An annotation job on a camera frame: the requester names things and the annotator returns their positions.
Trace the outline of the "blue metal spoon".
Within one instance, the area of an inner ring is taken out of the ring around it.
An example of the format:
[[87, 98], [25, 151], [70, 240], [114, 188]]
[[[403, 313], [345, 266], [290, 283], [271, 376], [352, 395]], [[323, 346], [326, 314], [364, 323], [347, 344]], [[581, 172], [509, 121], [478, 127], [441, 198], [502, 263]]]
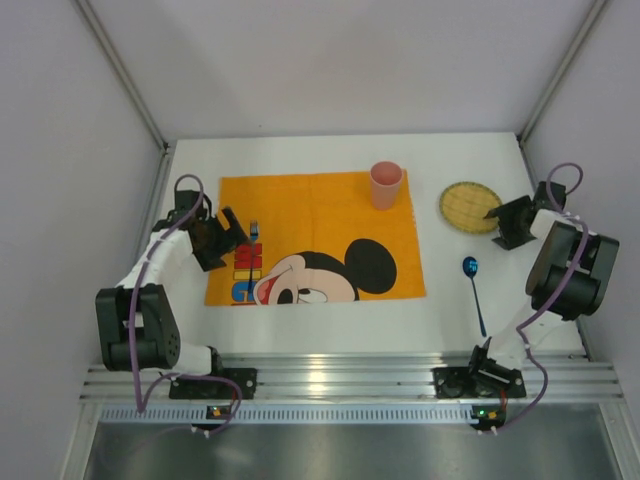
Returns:
[[479, 296], [478, 296], [478, 290], [475, 283], [475, 277], [478, 273], [478, 261], [472, 256], [465, 257], [462, 261], [462, 270], [465, 276], [470, 280], [472, 285], [472, 291], [474, 295], [474, 302], [475, 302], [476, 312], [479, 320], [481, 335], [483, 338], [487, 338], [488, 337], [487, 329], [484, 322], [484, 317], [482, 315], [481, 305], [480, 305]]

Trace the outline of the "blue metal fork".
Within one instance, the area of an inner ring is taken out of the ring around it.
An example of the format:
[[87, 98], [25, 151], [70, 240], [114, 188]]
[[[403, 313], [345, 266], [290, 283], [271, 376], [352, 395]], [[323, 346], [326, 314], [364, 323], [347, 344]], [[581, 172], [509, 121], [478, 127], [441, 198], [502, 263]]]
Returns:
[[249, 238], [250, 238], [250, 269], [249, 269], [249, 280], [248, 280], [248, 293], [250, 296], [253, 296], [253, 277], [254, 277], [254, 260], [256, 257], [256, 243], [259, 239], [259, 222], [257, 220], [250, 221], [249, 228]]

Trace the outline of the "pink plastic cup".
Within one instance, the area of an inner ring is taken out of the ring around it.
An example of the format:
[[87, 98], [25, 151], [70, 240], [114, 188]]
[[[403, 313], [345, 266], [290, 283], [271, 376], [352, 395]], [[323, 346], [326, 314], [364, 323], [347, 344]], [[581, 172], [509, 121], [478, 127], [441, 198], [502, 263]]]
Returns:
[[402, 168], [391, 161], [380, 161], [370, 169], [372, 205], [378, 210], [390, 209], [404, 178]]

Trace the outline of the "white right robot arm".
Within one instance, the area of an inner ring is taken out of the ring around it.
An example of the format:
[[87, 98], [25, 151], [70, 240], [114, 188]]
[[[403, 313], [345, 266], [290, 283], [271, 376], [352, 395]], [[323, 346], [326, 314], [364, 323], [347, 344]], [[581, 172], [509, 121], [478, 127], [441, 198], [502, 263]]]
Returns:
[[564, 210], [564, 185], [541, 182], [523, 196], [490, 210], [498, 236], [493, 242], [511, 251], [534, 240], [541, 249], [527, 277], [524, 307], [499, 333], [474, 348], [468, 372], [495, 389], [516, 384], [533, 350], [556, 328], [600, 307], [619, 250], [619, 242], [591, 231]]

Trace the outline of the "yellow woven round plate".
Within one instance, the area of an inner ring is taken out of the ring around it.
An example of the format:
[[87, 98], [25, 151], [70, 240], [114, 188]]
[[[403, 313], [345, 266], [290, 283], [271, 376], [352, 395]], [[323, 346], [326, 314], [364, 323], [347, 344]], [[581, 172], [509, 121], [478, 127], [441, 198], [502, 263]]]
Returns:
[[439, 197], [439, 211], [454, 229], [472, 235], [495, 231], [498, 221], [487, 218], [490, 210], [502, 205], [500, 197], [489, 187], [461, 181], [446, 187]]

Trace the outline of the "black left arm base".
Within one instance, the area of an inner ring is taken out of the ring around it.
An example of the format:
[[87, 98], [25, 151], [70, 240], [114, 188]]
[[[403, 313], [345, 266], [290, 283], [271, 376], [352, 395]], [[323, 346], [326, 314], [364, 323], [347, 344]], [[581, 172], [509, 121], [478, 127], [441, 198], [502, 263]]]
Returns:
[[222, 380], [181, 376], [173, 381], [169, 390], [172, 400], [232, 400], [240, 389], [242, 399], [253, 399], [257, 388], [258, 370], [255, 368], [224, 367], [219, 372]]

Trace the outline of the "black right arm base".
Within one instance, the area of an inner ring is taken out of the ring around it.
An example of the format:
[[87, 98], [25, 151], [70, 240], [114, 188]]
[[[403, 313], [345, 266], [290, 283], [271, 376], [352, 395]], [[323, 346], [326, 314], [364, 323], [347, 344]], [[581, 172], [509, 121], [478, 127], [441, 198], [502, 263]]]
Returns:
[[480, 346], [473, 349], [466, 366], [438, 367], [432, 374], [438, 399], [526, 397], [521, 371], [499, 365]]

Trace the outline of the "orange cartoon print cloth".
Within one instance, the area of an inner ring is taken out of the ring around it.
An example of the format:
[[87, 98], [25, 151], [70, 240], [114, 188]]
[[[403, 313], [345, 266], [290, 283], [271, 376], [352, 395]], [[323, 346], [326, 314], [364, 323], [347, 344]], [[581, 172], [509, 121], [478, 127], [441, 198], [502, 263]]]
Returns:
[[400, 300], [426, 294], [409, 183], [394, 205], [371, 202], [365, 171], [224, 177], [219, 205], [259, 222], [253, 296], [250, 247], [210, 272], [207, 306]]

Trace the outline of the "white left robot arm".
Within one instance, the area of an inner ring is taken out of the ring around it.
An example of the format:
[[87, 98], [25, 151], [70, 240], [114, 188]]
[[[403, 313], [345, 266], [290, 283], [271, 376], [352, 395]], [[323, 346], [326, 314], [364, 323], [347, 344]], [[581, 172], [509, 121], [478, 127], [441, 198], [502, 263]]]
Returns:
[[181, 338], [169, 300], [184, 264], [202, 271], [222, 268], [223, 256], [248, 242], [233, 210], [222, 209], [228, 225], [213, 213], [209, 197], [194, 190], [174, 193], [174, 208], [152, 228], [149, 244], [117, 286], [99, 290], [95, 309], [102, 361], [110, 371], [159, 369], [209, 375], [220, 367], [217, 352]]

